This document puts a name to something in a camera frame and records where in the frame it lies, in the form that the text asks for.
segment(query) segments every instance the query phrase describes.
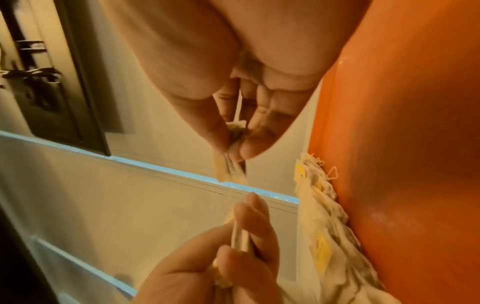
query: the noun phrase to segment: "human hand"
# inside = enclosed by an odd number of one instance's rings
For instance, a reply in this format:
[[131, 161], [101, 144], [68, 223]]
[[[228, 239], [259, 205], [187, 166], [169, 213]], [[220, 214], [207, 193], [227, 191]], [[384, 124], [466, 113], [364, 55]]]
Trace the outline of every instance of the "human hand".
[[[282, 136], [369, 4], [369, 0], [102, 2], [178, 114], [237, 162], [259, 155]], [[248, 132], [230, 147], [225, 121], [235, 116], [239, 91], [239, 116], [248, 121]]]
[[[277, 286], [280, 249], [267, 204], [256, 194], [234, 207], [237, 225], [250, 232], [255, 256], [230, 248], [233, 222], [191, 239], [162, 260], [141, 286], [133, 304], [281, 304]], [[214, 286], [218, 270], [234, 286]]]

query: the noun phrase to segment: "orange surface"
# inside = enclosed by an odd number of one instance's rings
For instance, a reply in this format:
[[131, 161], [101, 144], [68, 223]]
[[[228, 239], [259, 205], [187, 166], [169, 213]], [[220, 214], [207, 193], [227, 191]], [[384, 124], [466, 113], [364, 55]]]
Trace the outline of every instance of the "orange surface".
[[479, 17], [374, 0], [324, 79], [309, 151], [404, 304], [480, 302]]

